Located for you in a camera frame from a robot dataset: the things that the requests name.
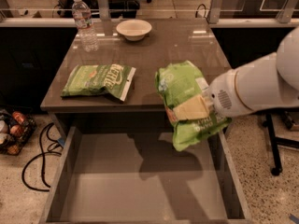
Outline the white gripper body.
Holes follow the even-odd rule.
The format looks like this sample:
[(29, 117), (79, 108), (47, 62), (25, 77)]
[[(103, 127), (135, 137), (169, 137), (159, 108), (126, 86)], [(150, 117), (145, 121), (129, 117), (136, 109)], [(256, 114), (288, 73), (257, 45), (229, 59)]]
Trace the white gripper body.
[(239, 98), (236, 89), (237, 70), (216, 77), (209, 86), (209, 96), (215, 110), (224, 117), (238, 117), (252, 112)]

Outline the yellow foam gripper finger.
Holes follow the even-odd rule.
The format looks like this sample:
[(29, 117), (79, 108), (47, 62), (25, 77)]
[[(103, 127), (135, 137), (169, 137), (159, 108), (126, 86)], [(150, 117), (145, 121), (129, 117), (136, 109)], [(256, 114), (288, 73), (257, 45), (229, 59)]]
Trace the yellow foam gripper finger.
[(204, 119), (209, 116), (206, 100), (201, 94), (176, 106), (173, 112), (178, 120)]

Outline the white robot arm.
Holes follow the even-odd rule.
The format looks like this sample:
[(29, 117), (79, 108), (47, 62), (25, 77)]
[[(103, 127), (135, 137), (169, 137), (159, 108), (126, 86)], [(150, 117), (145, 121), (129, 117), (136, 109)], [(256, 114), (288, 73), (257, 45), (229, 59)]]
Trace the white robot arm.
[(216, 112), (232, 118), (273, 108), (299, 106), (299, 28), (290, 31), (278, 49), (231, 69), (204, 90), (175, 106), (176, 119), (203, 119)]

